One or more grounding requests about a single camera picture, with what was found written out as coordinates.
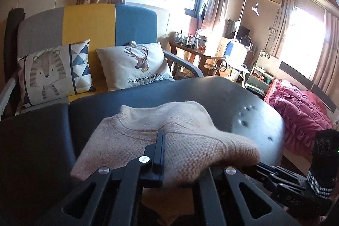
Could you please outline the beige knitted sweater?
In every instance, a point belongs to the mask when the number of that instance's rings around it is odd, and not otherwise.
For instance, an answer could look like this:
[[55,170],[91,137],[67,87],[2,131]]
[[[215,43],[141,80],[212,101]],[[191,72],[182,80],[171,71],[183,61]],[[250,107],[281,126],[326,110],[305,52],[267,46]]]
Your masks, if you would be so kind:
[[102,166],[121,168],[143,154],[165,133],[165,188],[194,182],[213,164],[252,166],[260,150],[250,139],[216,128],[206,109],[195,101],[170,102],[153,108],[123,105],[103,119],[86,143],[71,176],[84,181]]

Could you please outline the pink ruffled bedspread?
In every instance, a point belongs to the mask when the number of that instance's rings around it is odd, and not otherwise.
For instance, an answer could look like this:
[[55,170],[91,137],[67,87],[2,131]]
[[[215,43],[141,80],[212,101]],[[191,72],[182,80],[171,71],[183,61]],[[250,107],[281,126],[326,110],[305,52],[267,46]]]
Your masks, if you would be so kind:
[[283,118],[284,147],[292,154],[310,156],[316,132],[333,127],[321,99],[287,80],[275,79],[264,101]]

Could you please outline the deer print cushion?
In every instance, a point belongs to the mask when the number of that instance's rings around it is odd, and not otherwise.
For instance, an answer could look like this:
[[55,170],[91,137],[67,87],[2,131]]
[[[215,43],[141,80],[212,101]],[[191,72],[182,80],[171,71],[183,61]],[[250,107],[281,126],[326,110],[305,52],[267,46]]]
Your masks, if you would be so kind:
[[161,44],[133,44],[97,49],[110,91],[172,78]]

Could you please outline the wooden side table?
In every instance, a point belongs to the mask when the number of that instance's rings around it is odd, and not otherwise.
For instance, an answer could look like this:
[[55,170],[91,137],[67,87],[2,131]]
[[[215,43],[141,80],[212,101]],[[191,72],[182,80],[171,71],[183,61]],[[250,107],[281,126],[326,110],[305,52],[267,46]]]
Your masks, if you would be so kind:
[[170,41],[171,53],[177,55],[177,49],[184,50],[190,53],[189,63],[193,64],[196,56],[199,57],[198,68],[202,71],[204,76],[219,76],[221,72],[225,72],[228,68],[226,58],[223,56],[210,56],[204,50],[196,50],[189,48],[180,43]]

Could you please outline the tiger print cushion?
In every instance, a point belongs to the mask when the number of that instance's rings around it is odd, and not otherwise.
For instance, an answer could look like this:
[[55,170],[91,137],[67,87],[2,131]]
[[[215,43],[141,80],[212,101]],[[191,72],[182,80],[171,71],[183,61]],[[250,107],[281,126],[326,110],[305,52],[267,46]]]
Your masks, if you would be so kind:
[[17,58],[24,108],[95,91],[89,65],[90,40]]

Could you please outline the small desk fan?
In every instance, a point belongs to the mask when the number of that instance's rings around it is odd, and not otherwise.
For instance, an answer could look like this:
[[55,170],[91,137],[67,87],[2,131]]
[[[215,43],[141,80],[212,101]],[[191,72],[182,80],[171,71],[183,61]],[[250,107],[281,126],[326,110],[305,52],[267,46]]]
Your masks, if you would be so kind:
[[240,44],[242,44],[244,47],[246,47],[247,50],[250,50],[250,48],[252,46],[252,39],[248,35],[242,36],[241,39],[240,39]]

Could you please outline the grey yellow blue sofa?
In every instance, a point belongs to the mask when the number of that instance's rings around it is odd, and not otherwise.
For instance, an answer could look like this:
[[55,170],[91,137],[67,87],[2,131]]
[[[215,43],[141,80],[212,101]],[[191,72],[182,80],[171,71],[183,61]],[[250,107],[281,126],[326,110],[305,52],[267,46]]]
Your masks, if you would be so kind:
[[[74,5],[39,12],[25,19],[18,27],[17,58],[28,54],[90,40],[89,65],[95,91],[58,99],[72,102],[107,91],[107,85],[96,49],[123,46],[131,41],[147,44],[156,41],[157,15],[144,7],[131,5]],[[11,115],[24,111],[21,104],[18,69],[1,92],[1,111],[10,106]]]

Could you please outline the right window curtain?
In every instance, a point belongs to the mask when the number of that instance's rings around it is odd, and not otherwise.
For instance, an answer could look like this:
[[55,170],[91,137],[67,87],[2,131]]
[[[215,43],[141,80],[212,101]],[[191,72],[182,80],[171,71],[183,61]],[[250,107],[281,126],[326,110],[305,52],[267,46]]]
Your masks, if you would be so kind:
[[272,34],[267,45],[269,54],[271,56],[279,58],[282,52],[285,33],[288,29],[294,7],[295,0],[283,0],[282,5],[278,10],[276,19],[272,27],[274,33]]

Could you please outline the white floor lamp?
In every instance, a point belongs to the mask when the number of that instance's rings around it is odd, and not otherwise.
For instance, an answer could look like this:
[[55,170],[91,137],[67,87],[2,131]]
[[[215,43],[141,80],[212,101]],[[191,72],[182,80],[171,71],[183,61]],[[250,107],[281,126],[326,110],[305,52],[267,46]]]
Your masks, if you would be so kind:
[[244,9],[245,9],[245,5],[246,5],[246,0],[243,0],[242,2],[242,7],[241,7],[241,12],[240,12],[240,16],[238,18],[238,21],[236,22],[236,30],[234,32],[234,36],[233,38],[236,40],[237,38],[237,34],[238,34],[238,31],[239,31],[239,28],[240,28],[240,25],[241,25],[241,21],[242,21],[242,17],[243,17],[243,14],[244,14]]

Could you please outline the white wall hanger hook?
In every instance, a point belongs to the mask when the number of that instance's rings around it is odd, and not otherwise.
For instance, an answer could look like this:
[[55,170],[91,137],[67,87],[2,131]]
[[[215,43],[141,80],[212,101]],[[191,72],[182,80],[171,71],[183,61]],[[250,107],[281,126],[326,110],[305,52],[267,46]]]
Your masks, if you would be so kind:
[[252,7],[252,11],[255,12],[255,14],[257,16],[259,16],[259,13],[258,13],[258,2],[256,3],[256,5],[254,7]]

